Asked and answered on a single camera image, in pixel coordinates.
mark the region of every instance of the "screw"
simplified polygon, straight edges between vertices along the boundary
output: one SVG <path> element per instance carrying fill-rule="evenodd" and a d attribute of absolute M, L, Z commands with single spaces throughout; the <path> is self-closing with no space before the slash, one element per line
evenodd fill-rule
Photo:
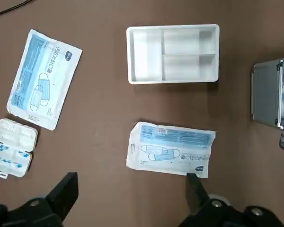
<path fill-rule="evenodd" d="M 214 207 L 221 207 L 221 206 L 222 206 L 222 203 L 221 203 L 220 201 L 218 201 L 218 200 L 214 200 L 214 201 L 212 201 L 212 205 L 213 205 Z"/>
<path fill-rule="evenodd" d="M 251 210 L 251 212 L 256 216 L 262 216 L 263 215 L 263 211 L 261 211 L 259 208 L 253 208 Z"/>
<path fill-rule="evenodd" d="M 38 205 L 39 204 L 39 201 L 38 200 L 34 200 L 34 201 L 32 201 L 31 203 L 30 203 L 30 206 L 31 207 L 34 207 L 34 206 L 36 206 L 36 205 Z"/>

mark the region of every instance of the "brown table surface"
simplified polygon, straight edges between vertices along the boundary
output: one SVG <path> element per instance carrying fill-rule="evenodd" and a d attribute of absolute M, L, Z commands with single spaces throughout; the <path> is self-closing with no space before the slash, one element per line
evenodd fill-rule
<path fill-rule="evenodd" d="M 128 83 L 127 27 L 211 23 L 220 26 L 218 83 Z M 0 179 L 0 203 L 13 209 L 76 171 L 80 195 L 65 226 L 177 226 L 189 212 L 185 177 L 125 166 L 129 133 L 144 120 L 217 130 L 206 190 L 284 223 L 280 131 L 249 120 L 253 63 L 284 57 L 284 1 L 35 0 L 0 16 L 0 119 L 25 122 L 6 102 L 30 29 L 83 54 L 57 128 L 35 126 L 30 171 Z"/>

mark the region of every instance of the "black cable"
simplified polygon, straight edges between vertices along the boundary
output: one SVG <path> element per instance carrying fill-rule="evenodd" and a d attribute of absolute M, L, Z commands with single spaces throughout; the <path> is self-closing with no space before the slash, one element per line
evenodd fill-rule
<path fill-rule="evenodd" d="M 21 6 L 24 6 L 25 4 L 28 4 L 30 1 L 32 1 L 32 0 L 25 0 L 24 2 L 22 2 L 22 3 L 20 3 L 20 4 L 16 5 L 16 6 L 13 6 L 13 7 L 9 8 L 9 9 L 1 11 L 0 15 L 2 15 L 4 13 L 7 13 L 7 12 L 10 12 L 10 11 L 12 11 L 14 9 L 17 9 L 17 8 L 21 7 Z"/>

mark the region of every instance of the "white plastic tray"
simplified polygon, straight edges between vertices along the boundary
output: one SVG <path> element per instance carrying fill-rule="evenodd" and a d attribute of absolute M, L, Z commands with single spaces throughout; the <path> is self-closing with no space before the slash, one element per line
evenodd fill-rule
<path fill-rule="evenodd" d="M 219 77 L 218 25 L 129 27 L 131 84 L 214 82 Z"/>
<path fill-rule="evenodd" d="M 0 120 L 0 177 L 22 177 L 31 162 L 38 131 L 9 119 Z"/>

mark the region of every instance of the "face mask package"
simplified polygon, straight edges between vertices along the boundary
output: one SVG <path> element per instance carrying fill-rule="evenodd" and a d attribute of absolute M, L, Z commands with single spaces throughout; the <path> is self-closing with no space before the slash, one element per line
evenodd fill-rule
<path fill-rule="evenodd" d="M 9 119 L 0 120 L 0 177 L 22 177 L 30 165 L 38 131 Z"/>
<path fill-rule="evenodd" d="M 131 131 L 126 166 L 136 170 L 208 178 L 214 131 L 138 122 Z"/>
<path fill-rule="evenodd" d="M 8 112 L 54 130 L 81 53 L 31 30 L 9 95 Z"/>

